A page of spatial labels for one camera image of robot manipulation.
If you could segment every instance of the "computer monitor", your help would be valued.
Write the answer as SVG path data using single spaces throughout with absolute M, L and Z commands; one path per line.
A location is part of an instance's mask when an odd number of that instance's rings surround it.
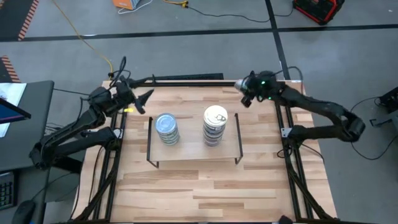
M 30 114 L 0 98 L 0 124 L 30 119 Z

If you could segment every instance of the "small shelf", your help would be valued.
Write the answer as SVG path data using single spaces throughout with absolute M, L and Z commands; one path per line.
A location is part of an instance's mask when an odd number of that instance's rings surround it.
M 237 113 L 228 119 L 223 139 L 213 147 L 207 146 L 203 141 L 203 116 L 175 116 L 175 118 L 180 140 L 173 146 L 167 146 L 161 141 L 153 118 L 149 118 L 147 161 L 155 167 L 159 168 L 159 162 L 162 161 L 231 158 L 238 164 L 242 159 L 242 140 Z

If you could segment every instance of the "white cable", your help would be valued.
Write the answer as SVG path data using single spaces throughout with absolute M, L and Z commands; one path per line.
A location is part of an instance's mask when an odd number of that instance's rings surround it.
M 140 8 L 142 8 L 142 7 L 144 7 L 144 6 L 149 5 L 150 3 L 152 3 L 152 1 L 153 1 L 153 0 L 150 0 L 150 2 L 145 3 L 145 4 L 143 4 L 142 6 L 138 7 L 137 9 L 131 10 L 131 11 L 121 12 L 121 11 L 124 9 L 124 8 L 121 8 L 121 9 L 118 11 L 118 14 L 125 14 L 125 13 L 135 12 L 135 11 L 137 11 L 138 9 L 140 9 Z

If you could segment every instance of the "orange device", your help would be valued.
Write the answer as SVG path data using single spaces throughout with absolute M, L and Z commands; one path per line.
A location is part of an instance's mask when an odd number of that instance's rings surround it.
M 134 10 L 140 0 L 112 0 L 116 7 Z

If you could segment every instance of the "red power station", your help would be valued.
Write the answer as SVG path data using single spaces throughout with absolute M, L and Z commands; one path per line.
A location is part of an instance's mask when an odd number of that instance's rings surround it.
M 326 25 L 341 9 L 345 0 L 293 0 L 293 7 L 317 22 Z

